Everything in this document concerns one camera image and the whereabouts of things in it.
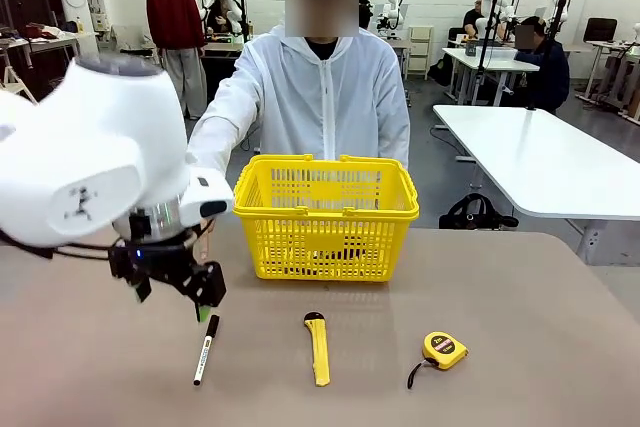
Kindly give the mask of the person's right hand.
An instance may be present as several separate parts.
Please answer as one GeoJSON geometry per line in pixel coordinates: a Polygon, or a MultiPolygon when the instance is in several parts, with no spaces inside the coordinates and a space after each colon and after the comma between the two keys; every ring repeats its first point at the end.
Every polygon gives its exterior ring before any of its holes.
{"type": "Polygon", "coordinates": [[[215,219],[211,219],[203,228],[202,236],[199,238],[197,259],[202,263],[206,263],[213,259],[213,232],[215,229],[215,219]]]}

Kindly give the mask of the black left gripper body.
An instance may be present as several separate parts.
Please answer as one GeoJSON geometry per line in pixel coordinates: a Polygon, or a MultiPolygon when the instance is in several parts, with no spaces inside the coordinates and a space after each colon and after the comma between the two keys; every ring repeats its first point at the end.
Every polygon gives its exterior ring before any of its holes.
{"type": "Polygon", "coordinates": [[[117,241],[108,249],[111,274],[130,286],[146,279],[182,284],[198,268],[193,255],[195,240],[195,234],[179,234],[157,243],[117,241]]]}

